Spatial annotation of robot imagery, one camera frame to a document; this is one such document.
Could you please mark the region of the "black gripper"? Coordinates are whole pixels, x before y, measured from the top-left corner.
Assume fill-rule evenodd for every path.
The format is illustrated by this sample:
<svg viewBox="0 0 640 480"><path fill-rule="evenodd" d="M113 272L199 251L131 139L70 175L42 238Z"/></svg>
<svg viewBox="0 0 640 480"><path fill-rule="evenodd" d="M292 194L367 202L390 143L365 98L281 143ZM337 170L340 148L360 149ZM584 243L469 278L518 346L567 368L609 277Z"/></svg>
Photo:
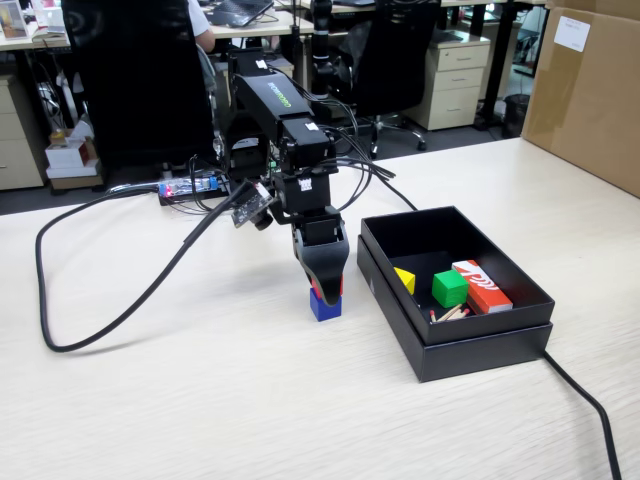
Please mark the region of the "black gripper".
<svg viewBox="0 0 640 480"><path fill-rule="evenodd" d="M349 243L341 215L331 205L329 174L278 173L273 186L274 219L279 225L291 226L294 256L308 283L315 282L328 306L336 305Z"/></svg>

